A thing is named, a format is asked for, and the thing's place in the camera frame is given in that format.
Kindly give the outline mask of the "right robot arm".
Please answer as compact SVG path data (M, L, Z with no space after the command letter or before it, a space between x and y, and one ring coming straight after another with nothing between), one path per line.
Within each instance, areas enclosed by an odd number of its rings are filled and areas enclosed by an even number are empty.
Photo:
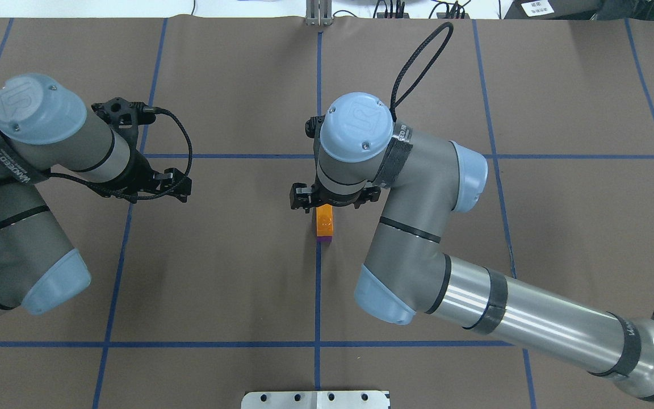
M454 22L400 175L318 251L317 388L654 408L651 28Z

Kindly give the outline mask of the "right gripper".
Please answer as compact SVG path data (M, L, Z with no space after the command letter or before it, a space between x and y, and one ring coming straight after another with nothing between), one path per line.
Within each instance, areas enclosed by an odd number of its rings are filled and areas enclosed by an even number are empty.
M289 191L289 205L293 210L303 209L309 213L312 208L322 205L345 207L354 205L359 208L367 202L377 202L382 189L370 181L355 185L342 185L330 179L322 170L319 163L320 129L324 124L325 116L312 116L305 122L304 129L307 137L313 140L312 150L316 168L316 179L311 186L305 183L294 183Z

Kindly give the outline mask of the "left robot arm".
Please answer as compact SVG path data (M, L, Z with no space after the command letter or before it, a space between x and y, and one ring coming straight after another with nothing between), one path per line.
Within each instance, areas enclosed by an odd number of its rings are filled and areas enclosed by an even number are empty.
M43 73L0 88L0 316L18 307L38 315L83 292L91 274L36 185L52 178L130 203L165 196L186 202L193 152L184 171L159 173L137 149L139 128L165 108L113 98L89 108Z

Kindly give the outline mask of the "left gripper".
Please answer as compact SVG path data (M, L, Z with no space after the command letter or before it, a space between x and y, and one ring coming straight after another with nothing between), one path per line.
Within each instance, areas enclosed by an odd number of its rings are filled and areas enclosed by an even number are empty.
M124 170L112 181L93 183L91 189L102 197L116 197L131 203L170 196L186 203L191 194L192 142L182 122L165 108L148 106L144 102L130 102L114 98L104 103L94 103L91 108L112 131L127 143L129 156ZM167 168L159 173L151 168L148 159L138 150L140 126L153 124L156 116L173 119L185 137L187 165L185 171Z

